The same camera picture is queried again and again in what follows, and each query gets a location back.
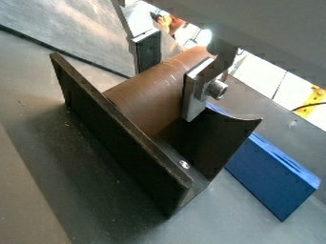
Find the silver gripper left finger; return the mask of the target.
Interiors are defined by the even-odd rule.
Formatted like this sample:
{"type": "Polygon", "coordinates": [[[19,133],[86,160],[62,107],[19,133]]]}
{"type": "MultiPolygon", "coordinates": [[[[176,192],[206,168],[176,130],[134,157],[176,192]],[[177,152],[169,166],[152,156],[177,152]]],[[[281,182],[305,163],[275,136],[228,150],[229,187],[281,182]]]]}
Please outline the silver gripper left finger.
{"type": "Polygon", "coordinates": [[[141,0],[110,0],[125,31],[128,51],[134,72],[140,73],[160,63],[160,29],[153,26],[148,5],[141,0]]]}

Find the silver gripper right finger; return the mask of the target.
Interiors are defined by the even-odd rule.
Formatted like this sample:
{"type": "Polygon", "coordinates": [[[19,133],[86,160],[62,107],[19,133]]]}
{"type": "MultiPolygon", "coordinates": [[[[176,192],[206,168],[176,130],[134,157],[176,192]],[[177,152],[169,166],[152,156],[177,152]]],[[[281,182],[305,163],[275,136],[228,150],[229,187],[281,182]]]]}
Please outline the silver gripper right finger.
{"type": "Polygon", "coordinates": [[[180,115],[186,122],[204,110],[206,98],[219,100],[228,88],[219,76],[232,64],[236,46],[219,37],[212,37],[205,49],[210,57],[206,57],[182,78],[180,115]]]}

